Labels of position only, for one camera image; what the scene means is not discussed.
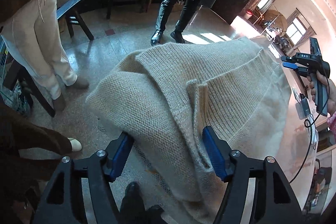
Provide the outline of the operator right hand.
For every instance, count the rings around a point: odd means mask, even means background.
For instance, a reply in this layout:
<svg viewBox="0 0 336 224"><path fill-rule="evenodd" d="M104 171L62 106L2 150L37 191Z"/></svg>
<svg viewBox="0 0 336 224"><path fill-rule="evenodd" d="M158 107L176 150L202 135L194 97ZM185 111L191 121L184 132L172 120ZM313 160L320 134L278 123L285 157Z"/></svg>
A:
<svg viewBox="0 0 336 224"><path fill-rule="evenodd" d="M327 77L323 76L321 73L317 72L316 74L317 80L319 80L323 85L327 88L327 95L328 95L328 101L327 101L327 110L330 116L333 116L336 110L336 88L335 84L332 80L328 79ZM312 97L312 100L315 101L315 95L316 95L316 89L314 87L314 81L309 76L309 87L310 87L310 94Z"/></svg>

